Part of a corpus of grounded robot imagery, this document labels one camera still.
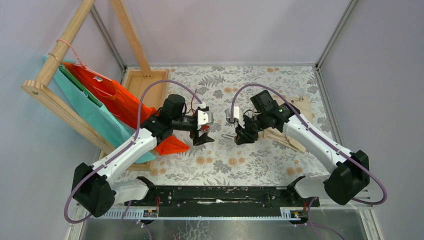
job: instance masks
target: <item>gray wall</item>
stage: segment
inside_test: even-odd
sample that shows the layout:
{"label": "gray wall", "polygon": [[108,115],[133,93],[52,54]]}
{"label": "gray wall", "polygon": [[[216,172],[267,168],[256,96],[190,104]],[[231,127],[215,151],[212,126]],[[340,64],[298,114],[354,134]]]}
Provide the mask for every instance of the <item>gray wall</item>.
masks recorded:
{"label": "gray wall", "polygon": [[[60,240],[75,167],[97,148],[24,93],[81,0],[0,1],[0,239]],[[112,78],[120,70],[89,16],[74,41],[80,57]],[[49,88],[60,96],[52,82]]]}
{"label": "gray wall", "polygon": [[347,147],[387,187],[375,207],[386,240],[424,239],[423,13],[422,0],[360,0],[322,68]]}
{"label": "gray wall", "polygon": [[[349,0],[126,0],[151,64],[315,63]],[[137,64],[109,1],[96,7]]]}

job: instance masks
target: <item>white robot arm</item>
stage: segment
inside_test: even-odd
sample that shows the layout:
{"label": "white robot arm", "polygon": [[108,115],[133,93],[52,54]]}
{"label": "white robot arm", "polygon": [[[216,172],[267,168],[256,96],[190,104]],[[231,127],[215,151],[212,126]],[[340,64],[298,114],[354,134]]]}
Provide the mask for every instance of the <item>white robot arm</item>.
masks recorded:
{"label": "white robot arm", "polygon": [[[303,176],[295,180],[294,188],[302,198],[330,197],[336,203],[345,205],[370,183],[367,174],[340,154],[343,152],[351,156],[368,170],[368,156],[361,150],[353,153],[350,149],[339,145],[310,124],[303,114],[299,114],[299,117],[308,124],[306,127],[286,104],[278,105],[267,90],[253,96],[251,101],[259,113],[252,117],[243,114],[240,108],[235,106],[234,120],[231,122],[230,110],[226,110],[227,121],[236,126],[237,136],[234,141],[237,145],[254,143],[258,140],[258,132],[276,128],[302,144],[330,173],[322,176]],[[337,146],[338,150],[329,147],[312,131],[326,142]]]}
{"label": "white robot arm", "polygon": [[74,172],[72,190],[75,191],[87,175],[92,176],[80,185],[73,198],[94,217],[100,217],[115,204],[141,200],[146,196],[148,186],[141,180],[117,182],[117,179],[142,155],[171,136],[173,130],[190,132],[194,146],[213,142],[207,132],[208,125],[213,123],[209,108],[201,105],[193,115],[186,115],[182,113],[184,104],[182,96],[169,95],[160,112],[143,122],[138,133],[93,165],[80,164]]}

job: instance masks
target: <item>orange bag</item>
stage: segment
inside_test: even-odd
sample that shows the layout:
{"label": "orange bag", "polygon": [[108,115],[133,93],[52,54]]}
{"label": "orange bag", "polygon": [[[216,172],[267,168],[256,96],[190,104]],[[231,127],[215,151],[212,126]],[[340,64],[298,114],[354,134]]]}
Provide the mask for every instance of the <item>orange bag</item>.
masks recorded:
{"label": "orange bag", "polygon": [[[82,65],[70,62],[63,62],[63,65],[87,90],[106,106],[111,114],[131,128],[137,128],[139,99],[128,92],[117,81],[105,76],[99,76]],[[147,107],[143,104],[140,115],[141,123],[155,112],[156,109],[154,107]],[[167,155],[182,153],[189,148],[188,145],[178,140],[175,136],[170,136],[156,146],[155,150],[160,155]]]}

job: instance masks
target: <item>floral tablecloth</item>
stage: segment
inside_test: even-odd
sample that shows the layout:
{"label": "floral tablecloth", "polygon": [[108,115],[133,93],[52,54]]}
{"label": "floral tablecloth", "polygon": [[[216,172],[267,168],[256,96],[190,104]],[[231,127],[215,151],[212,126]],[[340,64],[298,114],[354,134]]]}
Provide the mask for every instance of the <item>floral tablecloth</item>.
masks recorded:
{"label": "floral tablecloth", "polygon": [[[235,129],[226,123],[225,109],[231,105],[235,92],[249,83],[269,86],[281,94],[299,98],[309,97],[314,114],[313,124],[331,137],[327,119],[312,67],[256,66],[180,66],[170,69],[171,79],[183,83],[206,102],[213,112],[214,123],[209,136],[215,142],[192,146],[187,132],[175,135],[190,146],[190,150],[159,156],[150,172],[126,171],[121,181],[146,176],[157,185],[231,185],[286,186],[301,175],[327,174],[324,166],[310,153],[292,150],[279,142],[261,139],[254,144],[237,146]],[[253,109],[250,97],[263,89],[246,88],[236,105],[242,110]],[[190,107],[192,96],[183,88],[170,84],[169,93],[182,95]]]}

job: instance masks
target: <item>wooden board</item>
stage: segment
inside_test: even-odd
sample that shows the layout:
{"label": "wooden board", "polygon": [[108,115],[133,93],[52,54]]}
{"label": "wooden board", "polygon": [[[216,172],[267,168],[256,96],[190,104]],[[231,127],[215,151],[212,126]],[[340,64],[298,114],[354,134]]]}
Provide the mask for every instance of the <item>wooden board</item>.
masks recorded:
{"label": "wooden board", "polygon": [[[123,86],[136,98],[140,98],[146,88],[159,80],[170,79],[170,71],[168,69],[157,69],[152,70],[152,78],[146,78],[142,71],[139,68],[129,68],[125,74],[125,78],[123,80]],[[158,109],[164,103],[164,100],[168,95],[168,83],[159,83],[147,92],[145,98],[143,99],[143,103],[148,107],[155,107]],[[157,156],[155,150],[152,150],[152,154]],[[106,155],[101,152],[99,159],[105,157]],[[132,164],[128,170],[130,171],[149,171],[152,166],[152,161],[144,162],[144,163],[134,163]]]}
{"label": "wooden board", "polygon": [[[60,97],[48,88],[53,75],[58,70],[58,67],[67,53],[70,44],[74,41],[95,1],[96,0],[82,0],[81,5],[60,37],[62,41],[56,41],[53,51],[49,53],[47,61],[44,63],[35,80],[26,80],[21,88],[56,114],[59,118],[64,120],[78,133],[100,148],[103,151],[100,153],[100,156],[102,157],[105,153],[108,154],[112,152],[114,147],[98,132],[96,132],[94,128],[85,122],[70,106],[60,99]],[[150,83],[162,79],[169,79],[169,71],[165,69],[151,70],[141,42],[134,30],[131,18],[128,15],[124,0],[110,0],[110,2],[130,46],[134,51],[135,57],[138,60],[139,65],[142,67],[142,71],[140,69],[135,70],[134,76],[131,75],[129,78],[127,76],[126,79],[128,79],[128,81],[125,81],[129,91],[137,97],[140,97],[144,89],[146,89]],[[160,85],[161,86],[155,86],[151,89],[151,91],[149,91],[149,94],[146,97],[146,103],[148,106],[158,107],[162,105],[162,102],[165,99],[165,94],[168,91],[168,84],[164,83]],[[146,171],[150,169],[150,165],[151,164],[149,162],[136,164],[134,167],[131,167],[131,169]]]}

